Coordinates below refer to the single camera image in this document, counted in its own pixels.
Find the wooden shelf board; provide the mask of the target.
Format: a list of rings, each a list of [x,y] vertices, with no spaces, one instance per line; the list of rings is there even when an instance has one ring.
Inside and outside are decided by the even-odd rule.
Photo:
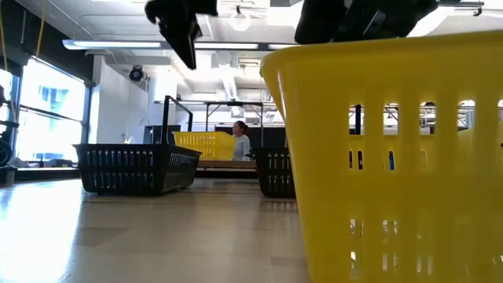
[[[196,169],[197,178],[257,179],[254,161],[200,160]]]

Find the black slotted plastic basket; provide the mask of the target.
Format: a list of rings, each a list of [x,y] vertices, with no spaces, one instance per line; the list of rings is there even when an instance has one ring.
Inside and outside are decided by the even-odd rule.
[[[193,184],[200,152],[175,145],[80,144],[75,146],[88,193],[158,196]]]
[[[288,148],[254,148],[260,190],[267,197],[295,198]]]

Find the black tubular stand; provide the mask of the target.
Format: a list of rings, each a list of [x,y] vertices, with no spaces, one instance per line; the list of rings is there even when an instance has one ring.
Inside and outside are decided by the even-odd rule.
[[[162,145],[169,144],[168,121],[169,121],[170,104],[174,104],[176,107],[181,108],[183,111],[185,111],[188,114],[188,116],[189,116],[188,132],[192,131],[192,126],[193,126],[193,113],[191,111],[189,111],[182,103],[177,101],[175,98],[173,98],[172,96],[166,95],[164,97],[164,101],[163,101],[163,118],[162,118],[162,127],[161,127],[161,144]]]

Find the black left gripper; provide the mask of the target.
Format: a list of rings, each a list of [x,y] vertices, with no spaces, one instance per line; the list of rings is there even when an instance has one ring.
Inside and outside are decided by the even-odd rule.
[[[218,0],[148,0],[144,11],[163,28],[163,37],[185,66],[196,69],[195,41],[202,35],[196,16],[218,16]]]

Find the grey cylindrical container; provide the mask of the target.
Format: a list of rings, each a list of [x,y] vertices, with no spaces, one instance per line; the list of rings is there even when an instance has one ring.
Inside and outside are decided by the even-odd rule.
[[[0,167],[0,188],[12,186],[16,172],[14,167]]]

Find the yellow slotted plastic basket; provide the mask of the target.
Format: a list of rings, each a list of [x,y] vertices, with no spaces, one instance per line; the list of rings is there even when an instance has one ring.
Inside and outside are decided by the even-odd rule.
[[[201,153],[202,160],[232,160],[236,138],[226,132],[174,132],[176,146]]]
[[[313,283],[503,283],[503,31],[263,59]]]

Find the long ceiling light fixture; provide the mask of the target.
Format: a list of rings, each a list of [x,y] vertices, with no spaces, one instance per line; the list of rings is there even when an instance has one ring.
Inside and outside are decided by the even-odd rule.
[[[167,42],[157,41],[99,41],[64,39],[68,50],[171,50]],[[196,50],[258,50],[271,51],[293,47],[295,44],[267,42],[196,42]]]

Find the black round wall fan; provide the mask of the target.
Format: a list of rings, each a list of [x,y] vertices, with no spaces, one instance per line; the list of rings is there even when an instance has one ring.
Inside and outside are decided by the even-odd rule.
[[[132,82],[142,82],[145,79],[145,73],[142,65],[134,65],[129,73],[129,79]]]

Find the black monitor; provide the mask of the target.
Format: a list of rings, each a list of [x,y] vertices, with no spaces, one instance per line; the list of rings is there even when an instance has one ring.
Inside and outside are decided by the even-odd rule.
[[[174,132],[181,130],[179,125],[168,125],[167,126],[167,143],[169,145],[175,145]],[[161,143],[162,126],[161,125],[151,125],[144,127],[144,144],[160,144]]]

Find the round white ceiling lamp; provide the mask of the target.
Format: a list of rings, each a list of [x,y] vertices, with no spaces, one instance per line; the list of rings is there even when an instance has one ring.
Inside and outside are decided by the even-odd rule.
[[[229,18],[229,25],[235,31],[247,31],[252,25],[252,19],[247,13],[235,11]]]

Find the large window with dark frame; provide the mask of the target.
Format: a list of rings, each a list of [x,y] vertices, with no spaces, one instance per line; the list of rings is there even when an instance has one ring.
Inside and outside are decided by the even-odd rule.
[[[75,145],[86,134],[89,89],[85,83],[47,63],[30,59],[20,73],[0,67],[6,103],[0,120],[18,124],[7,144],[14,167],[55,167],[78,161]]]

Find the black ceiling track rail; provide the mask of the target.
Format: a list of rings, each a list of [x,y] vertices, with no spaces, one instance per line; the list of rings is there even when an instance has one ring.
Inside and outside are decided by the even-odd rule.
[[[483,12],[484,1],[470,0],[436,0],[438,7],[447,16],[478,17]]]

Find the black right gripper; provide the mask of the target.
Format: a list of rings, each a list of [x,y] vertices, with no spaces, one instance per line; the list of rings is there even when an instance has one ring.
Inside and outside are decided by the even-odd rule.
[[[404,38],[437,8],[437,0],[304,0],[295,41]]]

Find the person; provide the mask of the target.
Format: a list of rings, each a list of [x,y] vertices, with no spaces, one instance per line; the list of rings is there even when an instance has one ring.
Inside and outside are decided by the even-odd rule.
[[[233,160],[235,161],[250,161],[250,140],[246,135],[248,126],[243,121],[236,121],[233,125],[233,136],[235,138],[235,146],[233,150]]]

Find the black background table frame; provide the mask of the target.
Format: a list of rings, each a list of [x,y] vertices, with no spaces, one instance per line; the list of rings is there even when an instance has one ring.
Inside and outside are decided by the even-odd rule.
[[[213,112],[209,112],[210,106],[211,105],[216,105],[217,107],[214,109],[216,111],[217,108],[219,108],[221,105],[225,105],[228,107],[241,107],[243,108],[244,106],[250,106],[252,110],[255,111],[255,114],[260,118],[260,134],[261,134],[261,140],[260,140],[260,145],[263,147],[264,146],[264,130],[263,130],[263,114],[264,114],[264,104],[262,102],[251,102],[251,101],[205,101],[204,104],[206,105],[206,115],[205,115],[205,131],[208,131],[208,126],[209,126],[209,117],[212,115]],[[260,107],[260,113],[258,113],[255,110],[255,107]]]

